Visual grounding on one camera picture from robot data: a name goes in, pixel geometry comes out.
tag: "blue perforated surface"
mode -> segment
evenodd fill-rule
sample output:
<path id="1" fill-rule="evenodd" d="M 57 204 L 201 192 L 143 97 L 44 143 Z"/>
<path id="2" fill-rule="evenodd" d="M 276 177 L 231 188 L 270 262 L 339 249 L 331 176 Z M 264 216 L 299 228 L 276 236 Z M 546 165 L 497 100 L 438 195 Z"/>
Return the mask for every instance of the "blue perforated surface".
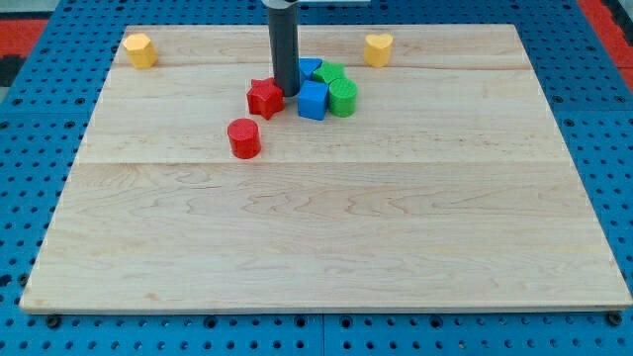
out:
<path id="1" fill-rule="evenodd" d="M 575 2 L 374 0 L 364 8 L 304 6 L 300 19 L 515 24 L 631 286 L 633 97 Z M 54 318 L 22 313 L 20 280 L 34 264 L 125 25 L 264 22 L 259 0 L 61 2 L 0 106 L 0 354 L 631 354 L 630 311 L 620 324 L 595 312 L 251 315 L 208 322 L 64 316 L 57 328 L 46 326 Z"/>

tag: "blue block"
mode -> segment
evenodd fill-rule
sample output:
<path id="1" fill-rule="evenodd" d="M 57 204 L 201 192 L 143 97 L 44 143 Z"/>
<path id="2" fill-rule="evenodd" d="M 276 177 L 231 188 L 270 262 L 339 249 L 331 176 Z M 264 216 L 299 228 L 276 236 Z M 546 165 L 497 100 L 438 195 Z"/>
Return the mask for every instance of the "blue block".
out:
<path id="1" fill-rule="evenodd" d="M 313 72 L 317 70 L 323 60 L 320 58 L 299 58 L 299 76 L 301 78 L 301 85 L 304 85 L 304 81 L 313 80 Z"/>
<path id="2" fill-rule="evenodd" d="M 299 91 L 299 116 L 323 120 L 327 111 L 327 84 L 306 80 Z"/>

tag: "wooden board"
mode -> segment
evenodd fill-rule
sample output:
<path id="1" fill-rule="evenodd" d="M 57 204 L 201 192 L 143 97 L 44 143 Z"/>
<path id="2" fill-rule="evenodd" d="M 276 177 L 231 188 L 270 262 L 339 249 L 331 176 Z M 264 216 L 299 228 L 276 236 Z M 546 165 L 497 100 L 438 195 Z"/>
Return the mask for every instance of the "wooden board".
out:
<path id="1" fill-rule="evenodd" d="M 33 313 L 544 312 L 631 305 L 513 26 L 301 27 L 358 112 L 296 103 L 231 156 L 264 27 L 132 27 L 21 299 Z M 368 33 L 391 66 L 362 62 Z"/>

